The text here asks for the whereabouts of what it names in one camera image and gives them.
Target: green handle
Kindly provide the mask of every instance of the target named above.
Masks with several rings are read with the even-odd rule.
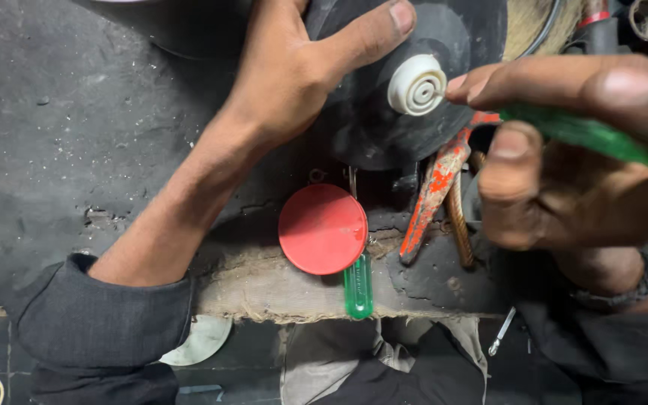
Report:
[[[374,312],[372,293],[372,258],[366,249],[344,271],[344,304],[354,319],[364,319]]]
[[[621,161],[648,165],[646,147],[629,135],[596,120],[578,117],[561,109],[521,104],[501,109],[499,117],[503,121],[526,121],[545,138],[581,146]]]

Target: black sleeve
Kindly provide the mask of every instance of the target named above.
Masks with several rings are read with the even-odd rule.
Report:
[[[498,252],[537,347],[579,383],[584,404],[648,404],[648,313],[604,314],[570,296],[550,255]]]
[[[184,343],[194,284],[132,288],[90,278],[93,256],[50,266],[8,305],[12,331],[38,361],[39,404],[174,404],[179,385],[152,364]]]

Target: red plastic cap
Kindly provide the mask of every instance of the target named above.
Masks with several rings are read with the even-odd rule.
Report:
[[[279,243],[286,257],[313,275],[330,275],[351,266],[365,250],[369,229],[364,208],[330,184],[303,188],[289,198],[279,216]]]

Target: red pliers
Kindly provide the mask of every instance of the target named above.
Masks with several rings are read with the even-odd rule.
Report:
[[[469,147],[472,131],[478,125],[499,123],[499,121],[499,114],[475,112],[471,121],[453,139],[445,143],[436,153],[436,157],[429,162],[424,182],[419,191],[419,198],[409,222],[409,229],[407,229],[399,251],[401,263],[411,263],[419,253],[419,249],[424,243],[427,227],[431,224],[446,194],[455,183],[456,175],[469,158],[472,151]]]

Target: white plastic cap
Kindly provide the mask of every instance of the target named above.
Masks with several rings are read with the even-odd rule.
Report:
[[[389,105],[418,117],[437,108],[444,98],[446,75],[433,55],[416,55],[397,68],[389,82]]]

